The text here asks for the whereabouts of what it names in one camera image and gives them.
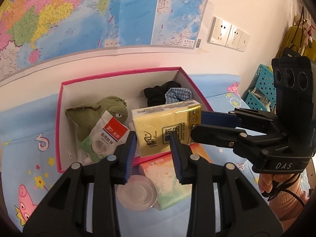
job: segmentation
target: white wall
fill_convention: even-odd
[[[107,51],[73,55],[20,72],[20,78],[0,87],[0,111],[21,103],[58,93],[61,81],[102,72],[134,68],[182,66],[188,74],[231,73],[242,77],[240,93],[248,87],[259,64],[269,65],[276,55],[283,35],[292,25],[297,0],[209,0],[199,38],[208,38],[212,17],[222,18],[250,36],[247,51],[242,53],[213,44],[202,43],[194,54],[147,53],[105,56]],[[146,52],[149,49],[138,49]],[[59,66],[33,72],[59,64]]]

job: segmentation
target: bed sheet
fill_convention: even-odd
[[[227,92],[235,92],[239,95],[238,86],[241,77],[238,75],[197,74],[190,77],[206,98]]]
[[[211,105],[225,103],[221,110],[225,109],[227,112],[233,109],[235,103],[229,102],[226,96],[209,97],[208,100]],[[0,113],[2,123],[0,138],[4,151],[2,164],[4,198],[9,216],[20,230],[27,219],[24,212],[31,213],[61,175],[57,173],[55,164],[56,103],[57,95],[52,95]],[[258,175],[252,172],[249,161],[236,156],[231,149],[223,148],[221,151],[220,148],[210,145],[204,147],[214,163],[221,165],[229,161],[235,163],[249,181],[257,186]],[[87,228],[90,231],[92,190],[93,185],[90,186],[87,206]],[[22,196],[25,196],[25,193],[27,199],[24,201]],[[20,209],[21,202],[26,203],[27,210],[24,212]],[[218,199],[215,200],[215,208],[216,231],[219,231]],[[190,199],[165,211],[149,209],[144,212],[129,211],[117,201],[117,210],[122,237],[145,237],[149,234],[152,237],[182,237],[186,236]]]

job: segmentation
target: wall socket panel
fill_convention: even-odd
[[[211,33],[208,38],[209,43],[225,46],[232,24],[221,20],[219,18],[214,18]]]
[[[231,23],[214,17],[208,43],[246,51],[250,36]]]

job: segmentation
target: green plush toy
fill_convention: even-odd
[[[127,119],[126,102],[116,96],[108,96],[97,103],[83,104],[65,111],[76,126],[76,136],[82,142],[90,134],[103,113],[108,111],[123,123]]]

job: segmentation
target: world map poster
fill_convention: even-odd
[[[207,0],[5,0],[0,81],[68,54],[120,47],[194,49]]]

